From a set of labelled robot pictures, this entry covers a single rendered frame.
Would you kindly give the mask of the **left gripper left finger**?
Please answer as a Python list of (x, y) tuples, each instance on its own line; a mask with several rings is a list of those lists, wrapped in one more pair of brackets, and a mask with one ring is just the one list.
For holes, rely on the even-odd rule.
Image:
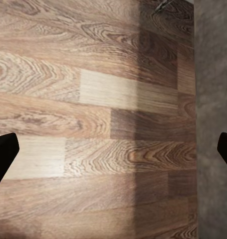
[(0, 182), (19, 153), (16, 133), (0, 136)]

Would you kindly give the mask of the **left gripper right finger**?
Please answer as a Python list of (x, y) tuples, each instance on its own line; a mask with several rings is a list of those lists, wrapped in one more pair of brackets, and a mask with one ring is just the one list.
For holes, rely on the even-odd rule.
[(222, 132), (218, 141), (217, 150), (227, 164), (227, 133)]

